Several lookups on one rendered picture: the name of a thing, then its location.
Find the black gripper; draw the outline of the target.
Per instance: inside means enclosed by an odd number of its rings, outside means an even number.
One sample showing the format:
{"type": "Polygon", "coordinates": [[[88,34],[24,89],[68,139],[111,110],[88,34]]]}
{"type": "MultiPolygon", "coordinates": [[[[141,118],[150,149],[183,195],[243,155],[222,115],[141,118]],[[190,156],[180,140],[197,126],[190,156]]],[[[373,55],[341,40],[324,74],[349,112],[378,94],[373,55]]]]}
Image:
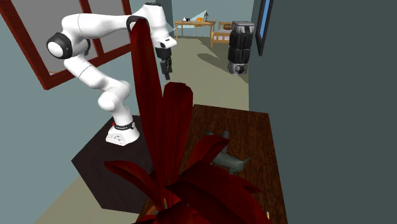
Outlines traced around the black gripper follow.
{"type": "Polygon", "coordinates": [[[166,80],[170,80],[170,74],[172,72],[172,59],[171,59],[171,48],[155,48],[157,57],[162,61],[160,63],[162,74],[166,80]]]}

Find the light wooden desk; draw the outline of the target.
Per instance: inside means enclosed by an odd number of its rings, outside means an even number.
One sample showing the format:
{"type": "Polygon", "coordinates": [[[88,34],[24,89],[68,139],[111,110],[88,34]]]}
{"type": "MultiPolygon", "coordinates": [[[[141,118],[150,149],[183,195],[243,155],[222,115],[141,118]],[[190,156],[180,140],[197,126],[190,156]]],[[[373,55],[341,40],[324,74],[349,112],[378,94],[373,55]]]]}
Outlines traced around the light wooden desk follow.
{"type": "Polygon", "coordinates": [[[183,29],[186,26],[192,26],[193,28],[208,26],[210,28],[209,34],[214,31],[216,21],[208,20],[209,14],[207,10],[194,18],[183,18],[174,22],[174,35],[178,39],[179,36],[183,36],[183,29]]]}

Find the dark red leafy plant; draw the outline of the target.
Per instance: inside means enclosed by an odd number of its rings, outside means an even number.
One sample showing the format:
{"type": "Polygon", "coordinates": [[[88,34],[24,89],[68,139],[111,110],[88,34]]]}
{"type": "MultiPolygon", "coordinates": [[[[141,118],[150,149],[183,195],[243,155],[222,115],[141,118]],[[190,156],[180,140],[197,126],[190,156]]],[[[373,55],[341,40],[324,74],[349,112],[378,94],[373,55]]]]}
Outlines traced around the dark red leafy plant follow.
{"type": "Polygon", "coordinates": [[[136,21],[130,46],[137,103],[154,171],[147,173],[128,162],[119,175],[140,188],[157,209],[157,214],[134,224],[271,224],[253,197],[257,187],[211,165],[228,139],[203,137],[185,170],[179,171],[192,118],[192,90],[184,83],[161,86],[147,21],[136,21]]]}

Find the light wooden bed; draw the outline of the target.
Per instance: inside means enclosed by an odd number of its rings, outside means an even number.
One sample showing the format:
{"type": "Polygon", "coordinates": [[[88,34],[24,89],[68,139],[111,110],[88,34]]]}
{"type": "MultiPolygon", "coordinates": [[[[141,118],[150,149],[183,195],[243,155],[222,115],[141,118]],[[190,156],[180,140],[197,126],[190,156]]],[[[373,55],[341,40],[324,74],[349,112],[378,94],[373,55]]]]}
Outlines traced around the light wooden bed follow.
{"type": "Polygon", "coordinates": [[[213,47],[214,43],[229,44],[231,31],[231,22],[218,22],[218,30],[212,31],[210,34],[211,47],[213,47]]]}

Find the black and grey stacked tower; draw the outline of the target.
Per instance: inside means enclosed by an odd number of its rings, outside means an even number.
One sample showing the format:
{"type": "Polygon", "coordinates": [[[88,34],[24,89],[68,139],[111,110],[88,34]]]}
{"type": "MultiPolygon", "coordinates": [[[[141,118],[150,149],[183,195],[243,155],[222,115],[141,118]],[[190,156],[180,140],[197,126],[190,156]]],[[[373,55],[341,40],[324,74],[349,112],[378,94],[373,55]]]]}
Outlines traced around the black and grey stacked tower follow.
{"type": "Polygon", "coordinates": [[[233,75],[247,73],[254,23],[233,21],[228,49],[228,70],[233,75]]]}

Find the dark wooden table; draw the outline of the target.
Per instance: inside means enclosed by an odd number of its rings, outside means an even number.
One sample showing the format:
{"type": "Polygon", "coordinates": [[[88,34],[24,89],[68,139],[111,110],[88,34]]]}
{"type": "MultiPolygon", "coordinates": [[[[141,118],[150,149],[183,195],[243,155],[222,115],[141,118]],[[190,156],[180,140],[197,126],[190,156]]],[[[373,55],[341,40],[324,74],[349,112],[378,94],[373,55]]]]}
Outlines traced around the dark wooden table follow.
{"type": "Polygon", "coordinates": [[[180,172],[185,170],[194,145],[204,137],[206,130],[216,135],[229,131],[227,153],[241,160],[250,159],[243,170],[235,175],[248,180],[261,190],[253,197],[265,212],[269,212],[271,224],[288,224],[269,115],[194,105],[180,172]]]}

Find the dark robot stand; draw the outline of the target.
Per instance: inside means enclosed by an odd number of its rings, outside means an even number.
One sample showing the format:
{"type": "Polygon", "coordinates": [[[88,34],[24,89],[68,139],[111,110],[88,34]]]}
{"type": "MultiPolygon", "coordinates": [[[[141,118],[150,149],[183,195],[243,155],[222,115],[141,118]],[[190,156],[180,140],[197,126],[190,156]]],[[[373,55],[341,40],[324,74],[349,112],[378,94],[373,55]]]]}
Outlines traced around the dark robot stand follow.
{"type": "Polygon", "coordinates": [[[76,154],[72,163],[103,209],[140,213],[148,196],[125,179],[119,172],[128,162],[150,173],[153,165],[142,131],[141,118],[133,116],[139,138],[119,146],[106,141],[114,120],[110,118],[89,142],[76,154]]]}

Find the grey animal figure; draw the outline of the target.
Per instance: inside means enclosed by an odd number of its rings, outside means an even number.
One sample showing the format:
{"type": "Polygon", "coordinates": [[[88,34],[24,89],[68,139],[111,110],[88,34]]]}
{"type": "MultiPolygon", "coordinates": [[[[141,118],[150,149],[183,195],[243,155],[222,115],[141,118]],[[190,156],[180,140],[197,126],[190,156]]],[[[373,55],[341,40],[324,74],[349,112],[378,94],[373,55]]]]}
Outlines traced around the grey animal figure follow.
{"type": "Polygon", "coordinates": [[[218,155],[213,159],[211,165],[219,165],[226,167],[229,174],[233,175],[235,172],[240,172],[244,169],[245,163],[248,162],[250,158],[241,160],[237,157],[233,157],[227,153],[227,146],[224,147],[218,155]]]}

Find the red framed window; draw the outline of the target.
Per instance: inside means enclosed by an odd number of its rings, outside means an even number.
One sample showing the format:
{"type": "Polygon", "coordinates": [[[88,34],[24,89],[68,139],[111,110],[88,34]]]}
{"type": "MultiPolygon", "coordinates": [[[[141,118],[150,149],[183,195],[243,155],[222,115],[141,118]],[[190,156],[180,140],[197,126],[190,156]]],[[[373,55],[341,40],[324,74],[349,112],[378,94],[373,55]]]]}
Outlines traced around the red framed window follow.
{"type": "Polygon", "coordinates": [[[43,89],[50,90],[74,78],[61,60],[50,55],[47,40],[62,30],[63,17],[98,13],[95,4],[113,13],[132,13],[130,0],[0,0],[0,14],[43,89]]]}

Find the black framed wall picture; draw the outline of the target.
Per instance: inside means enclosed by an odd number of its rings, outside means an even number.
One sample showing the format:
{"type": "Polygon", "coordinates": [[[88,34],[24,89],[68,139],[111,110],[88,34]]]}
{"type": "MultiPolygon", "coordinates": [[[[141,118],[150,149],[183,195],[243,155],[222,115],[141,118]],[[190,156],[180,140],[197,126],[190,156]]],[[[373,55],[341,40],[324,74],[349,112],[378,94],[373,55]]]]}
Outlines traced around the black framed wall picture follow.
{"type": "Polygon", "coordinates": [[[260,3],[260,11],[258,15],[256,34],[255,34],[256,45],[259,56],[263,55],[263,49],[267,36],[273,2],[274,0],[261,0],[260,3]]]}

